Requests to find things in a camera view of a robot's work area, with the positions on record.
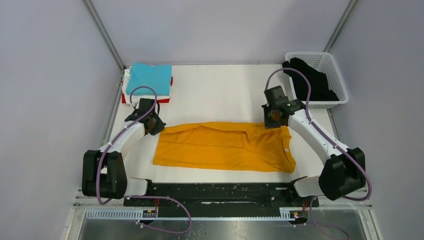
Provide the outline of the yellow t-shirt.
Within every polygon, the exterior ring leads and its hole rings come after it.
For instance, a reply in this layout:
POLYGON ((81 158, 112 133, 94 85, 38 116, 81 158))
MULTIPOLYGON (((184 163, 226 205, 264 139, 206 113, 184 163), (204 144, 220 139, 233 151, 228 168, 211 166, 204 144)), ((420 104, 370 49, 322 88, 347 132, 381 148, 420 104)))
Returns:
POLYGON ((202 122, 165 128, 153 164, 208 170, 293 173, 288 127, 264 123, 202 122))

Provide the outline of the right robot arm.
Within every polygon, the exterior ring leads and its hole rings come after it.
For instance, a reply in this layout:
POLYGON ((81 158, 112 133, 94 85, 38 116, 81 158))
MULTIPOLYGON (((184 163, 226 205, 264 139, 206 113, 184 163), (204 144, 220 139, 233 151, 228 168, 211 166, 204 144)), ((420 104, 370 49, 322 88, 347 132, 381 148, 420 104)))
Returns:
POLYGON ((303 138, 323 164, 319 175, 294 181, 294 188, 286 193, 291 205, 299 206, 309 196, 325 196, 334 201, 366 185, 365 154, 360 148, 350 148, 334 138, 313 118, 302 101, 289 100, 281 86, 266 89, 264 95, 267 101, 262 106, 265 128, 289 127, 303 138))

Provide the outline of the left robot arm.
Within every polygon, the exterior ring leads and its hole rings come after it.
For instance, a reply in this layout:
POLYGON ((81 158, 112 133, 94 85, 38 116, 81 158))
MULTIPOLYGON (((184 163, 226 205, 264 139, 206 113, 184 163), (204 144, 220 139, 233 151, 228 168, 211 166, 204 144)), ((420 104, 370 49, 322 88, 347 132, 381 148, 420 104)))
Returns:
POLYGON ((155 192, 148 187, 148 181, 127 173, 132 164, 126 157, 144 136, 154 136, 164 130, 166 124, 156 112, 157 105, 154 99, 140 99, 109 142, 83 155, 81 191, 84 196, 96 197, 99 201, 135 196, 144 206, 154 202, 155 192))

